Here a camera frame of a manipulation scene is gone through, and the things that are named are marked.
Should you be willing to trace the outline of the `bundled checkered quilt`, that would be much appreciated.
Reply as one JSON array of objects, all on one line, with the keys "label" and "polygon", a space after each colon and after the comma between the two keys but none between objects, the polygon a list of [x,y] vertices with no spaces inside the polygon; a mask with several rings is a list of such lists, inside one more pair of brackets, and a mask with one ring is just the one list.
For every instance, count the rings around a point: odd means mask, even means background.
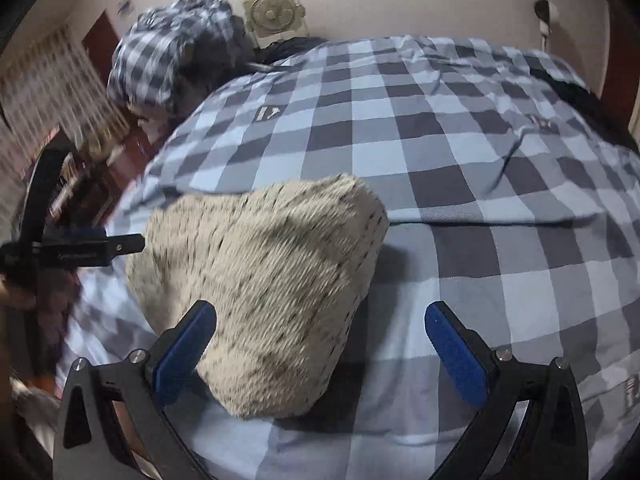
[{"label": "bundled checkered quilt", "polygon": [[228,0],[177,0],[141,13],[112,56],[107,95],[178,115],[189,90],[208,92],[253,59]]}]

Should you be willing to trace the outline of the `blue checkered bed sheet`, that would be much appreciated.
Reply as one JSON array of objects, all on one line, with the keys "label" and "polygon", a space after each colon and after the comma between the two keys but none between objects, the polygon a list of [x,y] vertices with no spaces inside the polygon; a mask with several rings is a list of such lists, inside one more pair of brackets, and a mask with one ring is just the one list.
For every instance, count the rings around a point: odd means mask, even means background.
[{"label": "blue checkered bed sheet", "polygon": [[423,318],[435,300],[493,347],[573,369],[603,477],[638,426],[639,159],[548,82],[565,62],[480,40],[330,42],[232,80],[178,127],[107,229],[186,193],[353,174],[390,228],[329,389],[306,415],[243,422],[202,388],[169,412],[221,479],[425,479],[472,417]]}]

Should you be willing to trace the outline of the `beige box fan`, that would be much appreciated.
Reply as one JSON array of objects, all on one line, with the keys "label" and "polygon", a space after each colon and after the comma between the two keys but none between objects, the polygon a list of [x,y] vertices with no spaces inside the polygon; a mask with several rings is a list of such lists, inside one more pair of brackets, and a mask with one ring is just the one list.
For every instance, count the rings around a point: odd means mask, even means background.
[{"label": "beige box fan", "polygon": [[307,29],[306,9],[298,0],[244,0],[248,30],[256,39]]}]

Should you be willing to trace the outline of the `white wall lamp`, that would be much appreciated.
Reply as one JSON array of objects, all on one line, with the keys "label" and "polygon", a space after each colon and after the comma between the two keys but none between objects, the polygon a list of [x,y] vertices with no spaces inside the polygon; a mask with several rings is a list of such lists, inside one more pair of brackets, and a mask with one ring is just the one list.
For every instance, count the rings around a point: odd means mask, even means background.
[{"label": "white wall lamp", "polygon": [[550,0],[536,0],[534,2],[534,13],[539,23],[541,36],[541,50],[549,51],[550,38],[559,23],[558,8]]}]

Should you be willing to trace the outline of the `dark red door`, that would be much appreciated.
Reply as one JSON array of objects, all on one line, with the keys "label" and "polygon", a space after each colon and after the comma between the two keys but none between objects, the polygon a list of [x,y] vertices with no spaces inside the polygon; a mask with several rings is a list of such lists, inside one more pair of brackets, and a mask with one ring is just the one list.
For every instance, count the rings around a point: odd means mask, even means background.
[{"label": "dark red door", "polygon": [[90,61],[98,70],[110,67],[118,36],[107,13],[103,11],[82,40]]}]

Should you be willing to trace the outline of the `cream plaid knit cardigan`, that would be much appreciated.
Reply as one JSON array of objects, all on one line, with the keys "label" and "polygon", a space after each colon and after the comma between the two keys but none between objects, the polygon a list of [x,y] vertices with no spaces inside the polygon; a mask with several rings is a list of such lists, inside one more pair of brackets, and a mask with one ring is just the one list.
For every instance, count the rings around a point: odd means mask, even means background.
[{"label": "cream plaid knit cardigan", "polygon": [[185,195],[150,215],[127,283],[156,332],[198,300],[215,308],[196,369],[229,414],[297,416],[328,388],[388,225],[350,174]]}]

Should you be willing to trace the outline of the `patterned window curtain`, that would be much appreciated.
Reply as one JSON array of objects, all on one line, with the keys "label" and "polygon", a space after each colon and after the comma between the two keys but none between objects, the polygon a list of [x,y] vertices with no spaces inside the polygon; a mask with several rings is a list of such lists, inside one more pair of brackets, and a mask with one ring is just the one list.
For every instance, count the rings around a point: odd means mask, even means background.
[{"label": "patterned window curtain", "polygon": [[78,148],[98,151],[129,130],[65,26],[31,44],[1,72],[1,170],[25,171],[56,127]]}]

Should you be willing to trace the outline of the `black clothes by fan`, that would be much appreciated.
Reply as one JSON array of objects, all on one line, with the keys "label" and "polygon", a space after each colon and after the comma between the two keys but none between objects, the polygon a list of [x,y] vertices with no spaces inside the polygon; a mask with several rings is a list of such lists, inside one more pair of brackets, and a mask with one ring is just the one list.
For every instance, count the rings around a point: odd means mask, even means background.
[{"label": "black clothes by fan", "polygon": [[278,40],[268,47],[254,50],[254,61],[262,65],[272,65],[275,62],[286,60],[293,55],[308,52],[320,44],[325,44],[326,39],[321,37],[293,37]]}]

